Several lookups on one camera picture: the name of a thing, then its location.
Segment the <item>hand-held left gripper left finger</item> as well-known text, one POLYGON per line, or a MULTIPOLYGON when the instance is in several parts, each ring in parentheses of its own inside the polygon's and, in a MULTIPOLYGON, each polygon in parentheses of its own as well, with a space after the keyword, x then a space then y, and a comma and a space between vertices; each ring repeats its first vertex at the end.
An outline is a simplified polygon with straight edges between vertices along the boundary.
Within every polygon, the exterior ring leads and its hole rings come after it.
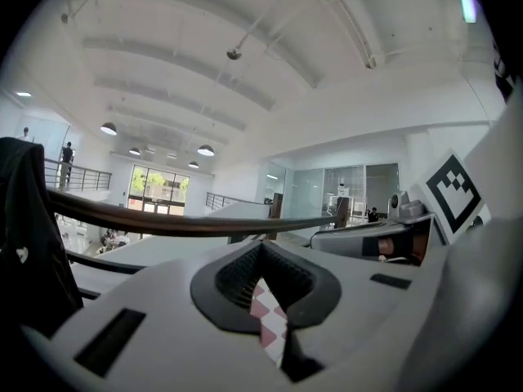
POLYGON ((143 269, 71 317, 52 338, 22 327, 67 390, 290 391, 258 336, 225 332, 195 307, 190 281, 248 243, 143 269))

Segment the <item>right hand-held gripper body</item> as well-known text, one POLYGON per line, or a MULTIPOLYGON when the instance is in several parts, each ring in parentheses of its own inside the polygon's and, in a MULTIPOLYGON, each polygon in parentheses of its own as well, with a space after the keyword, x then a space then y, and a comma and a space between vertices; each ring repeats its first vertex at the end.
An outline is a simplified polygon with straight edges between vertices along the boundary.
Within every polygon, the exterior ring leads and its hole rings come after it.
POLYGON ((311 248, 350 258, 408 264, 379 256, 378 239, 412 235, 422 261, 431 243, 449 245, 479 222, 522 216, 522 98, 465 157, 447 151, 406 192, 393 194, 387 220, 319 231, 311 248))

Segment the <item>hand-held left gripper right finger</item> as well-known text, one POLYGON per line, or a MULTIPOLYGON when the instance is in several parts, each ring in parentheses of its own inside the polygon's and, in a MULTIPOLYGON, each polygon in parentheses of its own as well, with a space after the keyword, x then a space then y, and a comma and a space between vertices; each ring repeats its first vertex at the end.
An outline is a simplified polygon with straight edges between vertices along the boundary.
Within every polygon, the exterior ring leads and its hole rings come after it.
POLYGON ((436 296, 447 258, 431 248, 421 266, 337 256, 298 246, 262 244, 284 303, 290 356, 263 391, 401 391, 410 350, 436 296))

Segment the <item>person's right hand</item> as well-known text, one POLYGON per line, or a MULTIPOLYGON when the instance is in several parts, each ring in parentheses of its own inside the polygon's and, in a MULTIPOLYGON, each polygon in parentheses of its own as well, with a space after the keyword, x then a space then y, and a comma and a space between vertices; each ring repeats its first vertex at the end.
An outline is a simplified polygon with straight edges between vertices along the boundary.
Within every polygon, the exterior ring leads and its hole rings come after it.
POLYGON ((422 254, 418 252, 412 235, 401 235, 378 239, 379 256, 387 260, 401 259, 410 265, 420 266, 422 254))

